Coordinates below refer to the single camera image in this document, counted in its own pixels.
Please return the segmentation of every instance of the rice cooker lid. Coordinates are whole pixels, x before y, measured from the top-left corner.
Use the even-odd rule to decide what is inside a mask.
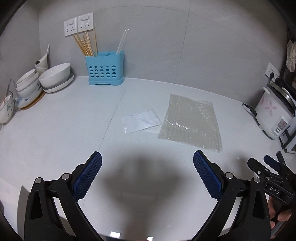
[[[290,96],[275,83],[270,82],[269,84],[267,84],[267,86],[280,99],[280,101],[283,102],[283,104],[295,117],[296,107]]]

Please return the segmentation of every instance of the screw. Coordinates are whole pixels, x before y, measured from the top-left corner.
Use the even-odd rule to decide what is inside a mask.
[[[259,179],[258,177],[254,177],[253,179],[254,179],[254,181],[255,181],[256,183],[259,183],[259,182],[260,182],[260,179]]]
[[[231,172],[227,172],[225,174],[225,176],[228,178],[228,179],[232,179],[233,178],[233,174]]]
[[[37,184],[40,183],[41,181],[42,181],[42,179],[40,177],[35,179],[35,183],[37,183]]]
[[[67,180],[69,177],[70,177],[69,173],[64,173],[64,174],[62,175],[62,179],[63,179],[63,180]]]

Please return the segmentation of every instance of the wall switch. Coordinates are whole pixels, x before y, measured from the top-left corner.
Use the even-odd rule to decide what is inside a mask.
[[[94,29],[93,27],[93,13],[83,14],[78,16],[78,32]]]
[[[274,77],[272,78],[272,81],[275,82],[276,78],[279,78],[279,71],[276,69],[276,67],[273,66],[272,63],[269,63],[267,66],[265,75],[269,78],[271,73],[274,73]]]
[[[76,18],[71,18],[64,22],[65,36],[77,33],[77,20]]]

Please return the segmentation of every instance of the blue textured pad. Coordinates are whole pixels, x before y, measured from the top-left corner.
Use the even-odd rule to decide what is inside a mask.
[[[194,153],[193,164],[198,174],[200,175],[205,187],[207,188],[210,196],[220,201],[223,195],[222,184],[207,163],[207,161],[198,151]]]
[[[102,156],[100,153],[97,153],[89,162],[89,164],[84,168],[84,170],[74,183],[73,198],[76,202],[79,199],[85,197],[101,166]]]
[[[281,165],[278,161],[270,157],[269,155],[264,156],[263,158],[264,162],[269,165],[273,170],[280,171]]]

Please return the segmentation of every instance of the rice cooker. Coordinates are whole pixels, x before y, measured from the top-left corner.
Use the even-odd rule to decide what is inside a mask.
[[[255,118],[260,129],[271,139],[276,139],[295,117],[295,104],[289,92],[273,81],[263,89],[264,94],[255,108]]]

